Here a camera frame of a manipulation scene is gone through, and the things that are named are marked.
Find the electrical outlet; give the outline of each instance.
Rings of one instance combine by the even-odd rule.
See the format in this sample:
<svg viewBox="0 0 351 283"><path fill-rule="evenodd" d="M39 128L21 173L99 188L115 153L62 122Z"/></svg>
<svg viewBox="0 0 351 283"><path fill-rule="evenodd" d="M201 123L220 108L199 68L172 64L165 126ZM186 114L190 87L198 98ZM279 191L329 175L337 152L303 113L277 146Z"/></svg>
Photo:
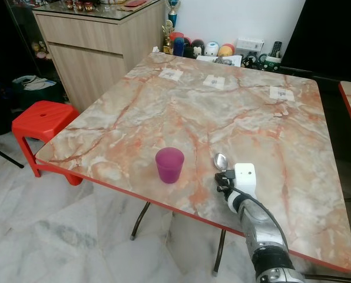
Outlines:
<svg viewBox="0 0 351 283"><path fill-rule="evenodd" d="M264 40L240 37L237 40L236 48L260 52L262 50L263 44L264 44Z"/></svg>

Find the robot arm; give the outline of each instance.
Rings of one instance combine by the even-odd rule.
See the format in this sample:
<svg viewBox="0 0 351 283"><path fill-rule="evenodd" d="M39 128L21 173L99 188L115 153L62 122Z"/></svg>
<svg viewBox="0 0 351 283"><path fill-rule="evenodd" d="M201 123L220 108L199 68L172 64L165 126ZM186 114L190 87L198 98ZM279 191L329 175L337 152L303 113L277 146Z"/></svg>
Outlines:
<svg viewBox="0 0 351 283"><path fill-rule="evenodd" d="M240 176L241 180L237 178L234 186L236 176ZM256 271L256 282L304 283L303 276L294 270L282 233L271 217L248 196L234 190L245 188L246 192L250 192L253 184L255 188L253 178L255 179L255 171L252 164L237 164L235 170L215 174L217 191L224 193L230 210L238 214Z"/></svg>

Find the spoon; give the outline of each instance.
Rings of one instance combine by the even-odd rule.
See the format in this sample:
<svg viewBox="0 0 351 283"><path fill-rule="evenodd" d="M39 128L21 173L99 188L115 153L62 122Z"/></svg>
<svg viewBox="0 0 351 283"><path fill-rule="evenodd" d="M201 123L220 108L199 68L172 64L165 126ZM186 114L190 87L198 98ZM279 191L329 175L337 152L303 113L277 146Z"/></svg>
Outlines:
<svg viewBox="0 0 351 283"><path fill-rule="evenodd" d="M217 153L213 159L215 167L220 171L225 171L228 168L228 160L222 153Z"/></svg>

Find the red stool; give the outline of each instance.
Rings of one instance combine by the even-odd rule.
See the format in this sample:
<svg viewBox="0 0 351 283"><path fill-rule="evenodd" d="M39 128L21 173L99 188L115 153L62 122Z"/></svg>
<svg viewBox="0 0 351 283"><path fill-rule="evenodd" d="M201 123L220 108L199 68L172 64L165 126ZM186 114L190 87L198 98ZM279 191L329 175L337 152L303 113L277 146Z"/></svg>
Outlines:
<svg viewBox="0 0 351 283"><path fill-rule="evenodd" d="M12 122L12 132L36 177L41 176L39 170L46 170L63 174L71 185L76 186L81 183L82 178L64 174L55 166L37 164L25 139L25 137L33 137L48 143L78 115L77 110L71 105L40 101L34 103Z"/></svg>

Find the pink plastic cup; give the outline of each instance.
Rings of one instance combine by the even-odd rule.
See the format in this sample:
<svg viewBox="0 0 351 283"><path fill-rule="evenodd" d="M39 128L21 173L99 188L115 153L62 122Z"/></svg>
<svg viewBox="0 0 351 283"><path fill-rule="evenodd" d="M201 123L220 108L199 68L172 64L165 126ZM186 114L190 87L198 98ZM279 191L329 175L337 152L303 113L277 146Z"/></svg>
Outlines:
<svg viewBox="0 0 351 283"><path fill-rule="evenodd" d="M180 177L185 160L181 150L165 147L158 151L155 159L160 179L166 184L175 183Z"/></svg>

